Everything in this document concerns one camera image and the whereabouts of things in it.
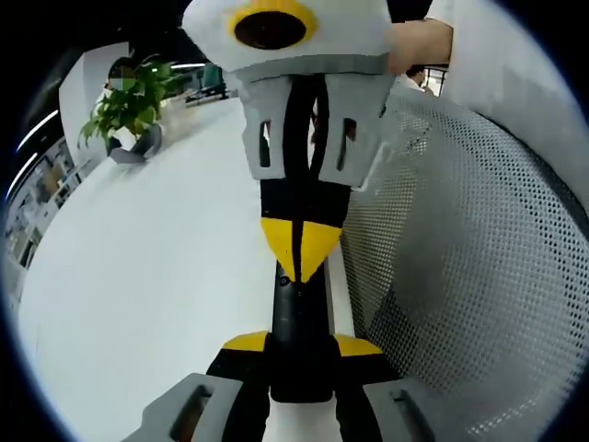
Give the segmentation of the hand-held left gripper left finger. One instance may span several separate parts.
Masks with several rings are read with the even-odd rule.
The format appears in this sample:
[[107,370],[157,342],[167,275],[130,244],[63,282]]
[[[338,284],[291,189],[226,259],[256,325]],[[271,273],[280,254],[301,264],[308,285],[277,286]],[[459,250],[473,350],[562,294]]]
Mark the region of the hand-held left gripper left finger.
[[270,414],[266,331],[238,335],[204,374],[189,374],[144,408],[137,441],[261,441]]

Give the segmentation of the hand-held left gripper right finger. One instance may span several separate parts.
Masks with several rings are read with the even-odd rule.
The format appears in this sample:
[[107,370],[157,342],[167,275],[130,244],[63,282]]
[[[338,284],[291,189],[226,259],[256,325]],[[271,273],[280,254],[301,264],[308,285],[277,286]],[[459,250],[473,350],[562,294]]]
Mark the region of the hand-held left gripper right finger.
[[434,441],[431,425],[380,348],[333,336],[336,419],[344,441]]

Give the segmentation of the person's right hand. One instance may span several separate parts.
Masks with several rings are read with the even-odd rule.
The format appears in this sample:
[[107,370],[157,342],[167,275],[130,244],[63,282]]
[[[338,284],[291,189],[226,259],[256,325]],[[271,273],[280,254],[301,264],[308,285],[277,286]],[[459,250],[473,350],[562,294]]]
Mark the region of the person's right hand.
[[388,72],[399,75],[414,65],[449,64],[453,33],[452,27],[431,18],[392,24],[385,34]]

